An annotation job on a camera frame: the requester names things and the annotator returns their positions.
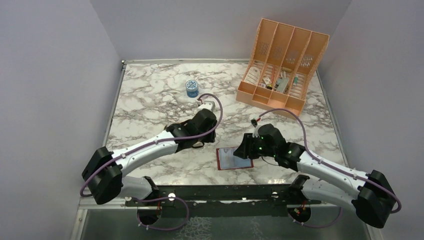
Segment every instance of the marble tabletop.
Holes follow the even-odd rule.
[[[222,123],[214,143],[185,149],[155,159],[129,174],[150,176],[157,185],[223,185],[291,183],[297,172],[253,160],[253,168],[218,170],[216,148],[236,147],[244,133],[251,133],[250,119],[264,110],[236,101],[236,91],[246,63],[128,64],[107,140],[109,150],[128,147],[160,133],[167,124],[191,119],[196,100],[187,96],[185,83],[196,80],[200,94],[212,93],[223,105]],[[306,127],[309,148],[335,163],[345,165],[319,80],[315,75],[308,88],[300,119]],[[214,112],[217,117],[220,111]],[[297,122],[270,113],[261,120],[279,128],[287,141],[303,145]]]

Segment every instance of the cable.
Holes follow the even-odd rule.
[[[139,215],[137,214],[136,217],[137,217],[137,221],[138,221],[138,226],[139,227],[140,226],[146,227],[146,230],[154,229],[154,230],[160,230],[160,231],[174,231],[174,230],[177,230],[177,229],[181,228],[182,226],[186,225],[187,222],[189,221],[189,217],[190,217],[189,206],[187,205],[186,201],[184,201],[183,199],[181,199],[177,196],[171,196],[171,197],[165,196],[165,197],[159,197],[159,198],[150,199],[150,200],[140,200],[140,199],[137,199],[135,197],[133,197],[133,199],[136,199],[137,201],[139,201],[141,203],[151,203],[151,202],[156,202],[156,201],[162,201],[162,200],[165,200],[165,199],[175,199],[175,200],[178,200],[178,201],[180,201],[184,204],[184,207],[185,207],[185,210],[186,210],[186,215],[185,215],[184,221],[180,225],[175,226],[175,227],[162,228],[162,227],[145,225],[145,224],[142,223],[142,221],[139,218]]]
[[[345,170],[343,170],[343,169],[340,169],[340,168],[338,168],[338,167],[336,167],[336,166],[333,166],[333,165],[331,165],[331,164],[328,164],[328,163],[326,163],[325,161],[321,161],[317,156],[315,156],[314,154],[312,154],[312,152],[309,150],[309,147],[308,147],[308,143],[307,143],[307,139],[306,139],[306,130],[305,130],[305,126],[304,126],[304,124],[303,124],[303,122],[301,121],[301,119],[296,115],[296,114],[294,114],[292,111],[290,111],[290,110],[287,110],[287,109],[285,109],[285,108],[273,108],[273,109],[270,109],[270,110],[268,110],[268,111],[265,111],[265,112],[263,112],[263,113],[261,113],[260,115],[259,115],[259,118],[260,117],[262,117],[263,115],[265,115],[265,114],[267,114],[267,113],[269,113],[269,112],[273,112],[273,111],[284,111],[284,112],[287,112],[287,113],[289,113],[289,114],[291,114],[291,115],[293,115],[293,117],[295,117],[296,118],[296,120],[299,122],[299,124],[300,124],[300,126],[301,126],[301,128],[302,128],[302,131],[303,131],[303,142],[304,142],[304,147],[305,147],[305,150],[306,150],[306,152],[314,159],[314,160],[316,160],[316,161],[318,161],[318,162],[320,162],[321,164],[323,164],[323,165],[325,165],[325,166],[327,166],[327,167],[329,167],[330,169],[333,169],[333,170],[335,170],[335,171],[337,171],[337,172],[339,172],[339,173],[342,173],[342,174],[344,174],[344,175],[347,175],[347,176],[349,176],[349,177],[352,177],[352,178],[356,178],[356,179],[359,179],[359,180],[362,180],[362,181],[364,181],[364,182],[366,182],[366,183],[369,183],[369,184],[371,184],[371,185],[373,185],[374,187],[376,187],[376,188],[378,188],[378,189],[380,189],[380,190],[382,190],[383,192],[385,192],[386,194],[388,194],[390,197],[392,197],[395,201],[396,201],[396,203],[397,203],[397,208],[395,209],[395,210],[392,210],[391,211],[391,213],[392,214],[395,214],[395,213],[397,213],[397,212],[399,212],[401,209],[402,209],[402,203],[401,203],[401,201],[399,200],[399,198],[393,193],[393,192],[391,192],[391,191],[389,191],[389,190],[387,190],[386,188],[384,188],[384,187],[382,187],[382,186],[380,186],[380,185],[378,185],[377,183],[375,183],[375,182],[373,182],[373,181],[371,181],[371,180],[369,180],[369,179],[367,179],[367,178],[365,178],[365,177],[361,177],[361,176],[355,176],[354,174],[352,174],[352,173],[350,173],[350,172],[347,172],[347,171],[345,171]]]
[[[279,165],[277,165],[277,164],[272,164],[272,163],[269,163],[269,162],[265,161],[265,159],[264,159],[264,157],[263,157],[263,156],[260,156],[260,157],[262,158],[262,160],[263,160],[265,163],[267,163],[267,164],[269,164],[269,165],[272,165],[272,166],[277,166],[277,167],[279,167]]]
[[[324,224],[324,225],[318,225],[317,226],[317,225],[309,225],[309,224],[306,224],[304,222],[297,221],[292,217],[292,215],[289,214],[290,218],[293,219],[293,222],[295,222],[299,225],[302,225],[303,227],[312,228],[312,229],[323,229],[323,228],[331,227],[340,220],[342,215],[343,215],[343,208],[340,207],[340,210],[338,211],[337,217],[332,222]]]
[[[124,155],[130,155],[132,153],[135,153],[143,148],[146,148],[148,146],[154,145],[154,144],[158,144],[158,143],[162,143],[162,142],[167,142],[167,141],[180,141],[180,140],[189,140],[189,139],[197,139],[197,138],[201,138],[203,136],[206,136],[210,133],[212,133],[215,129],[217,129],[218,125],[221,123],[221,120],[223,119],[223,114],[224,114],[224,110],[223,110],[223,105],[221,104],[220,100],[218,99],[217,96],[213,95],[212,93],[203,93],[202,95],[200,95],[198,97],[198,100],[200,100],[202,97],[204,96],[211,96],[213,97],[219,104],[219,108],[220,108],[220,116],[218,119],[218,122],[216,123],[216,125],[214,127],[212,127],[212,129],[210,129],[207,132],[201,133],[199,135],[194,135],[194,136],[183,136],[183,137],[170,137],[170,138],[162,138],[162,139],[158,139],[157,141],[151,141],[148,142],[146,144],[143,144],[139,147],[136,147],[132,150],[129,150],[127,152],[124,153]],[[103,164],[102,166],[100,166],[96,171],[93,172],[92,175],[90,175],[90,177],[87,178],[87,180],[84,182],[84,184],[82,185],[81,189],[79,190],[79,195],[83,198],[85,197],[91,197],[92,194],[84,194],[84,189],[89,185],[89,182],[91,180],[93,180],[93,178],[100,173],[100,171],[102,171],[104,168],[106,168],[108,165],[110,165],[111,163],[114,163],[115,161],[119,160],[122,158],[122,154],[116,156],[115,158],[107,161],[105,164]]]

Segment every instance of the black cable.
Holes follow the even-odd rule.
[[[264,157],[263,157],[263,156],[260,156],[260,157],[262,158],[262,160],[263,160],[265,163],[267,163],[267,164],[269,164],[269,165],[272,165],[272,166],[277,166],[277,167],[279,167],[279,165],[277,165],[277,164],[272,164],[272,163],[269,163],[269,162],[265,161],[265,159],[264,159]]]

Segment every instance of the marble vein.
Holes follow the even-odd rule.
[[[131,146],[161,132],[166,124],[194,116],[195,99],[185,92],[185,82],[196,80],[200,93],[213,93],[223,105],[223,120],[216,129],[216,142],[200,149],[186,149],[164,156],[134,170],[129,176],[150,176],[158,185],[283,184],[298,173],[253,161],[253,168],[218,170],[216,148],[235,147],[243,134],[251,132],[250,119],[263,110],[236,101],[237,87],[246,71],[244,63],[129,64],[119,93],[107,147]],[[305,124],[308,145],[317,154],[344,165],[333,123],[316,76],[307,94],[300,118]],[[268,114],[272,123],[291,142],[303,144],[302,130],[291,119]]]

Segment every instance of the metal frame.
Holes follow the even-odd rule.
[[[114,98],[114,103],[110,112],[110,116],[109,116],[109,124],[107,125],[106,131],[105,131],[105,135],[104,135],[104,139],[103,139],[103,145],[105,146],[107,141],[108,141],[108,137],[109,137],[109,133],[111,130],[111,126],[112,126],[112,120],[113,120],[113,116],[115,114],[115,110],[116,110],[116,106],[118,103],[118,98],[119,98],[119,93],[121,91],[121,86],[122,86],[122,82],[124,79],[124,75],[125,75],[125,70],[128,64],[178,64],[178,63],[248,63],[249,59],[212,59],[212,58],[204,58],[204,59],[185,59],[185,58],[181,58],[181,59],[150,59],[150,60],[123,60],[122,61],[122,71],[121,71],[121,76],[119,78],[119,82],[118,82],[118,88],[116,90],[116,94],[115,94],[115,98]],[[334,131],[335,131],[335,135],[337,137],[337,141],[340,147],[340,151],[341,154],[343,156],[343,161],[346,165],[346,167],[349,167],[348,161],[347,161],[347,157],[345,155],[343,146],[342,146],[342,142],[341,142],[341,136],[340,136],[340,130],[339,130],[339,125],[337,123],[337,119],[334,116],[331,104],[329,102],[328,96],[326,94],[326,90],[324,89],[320,74],[318,72],[318,70],[316,71],[317,77],[318,77],[318,81],[319,84],[321,86],[322,89],[322,93],[328,108],[328,112],[330,114],[331,117],[331,121],[333,123],[333,127],[334,127]],[[317,204],[314,207],[329,207],[329,206],[333,206],[332,204],[328,204],[328,203],[322,203],[322,204]],[[297,207],[297,205],[293,205],[293,204],[288,204],[286,206],[287,208],[291,208],[291,207]],[[91,209],[139,209],[139,210],[148,210],[150,208],[154,208],[156,209],[156,206],[126,206],[126,201],[124,198],[118,198],[118,199],[114,199],[106,204],[103,205],[97,205],[94,201],[94,199],[92,198],[81,198],[79,201],[79,205],[78,205],[78,211],[76,213],[76,218],[75,218],[75,223],[73,226],[73,230],[70,236],[71,240],[79,240],[81,239],[81,236],[83,234],[83,229],[84,229],[84,225],[85,225],[85,221],[87,219],[87,212],[88,210]],[[381,234],[381,231],[378,228],[374,228],[371,227],[369,225],[366,225],[367,229],[368,229],[368,233],[371,237],[372,240],[383,240],[383,236]]]

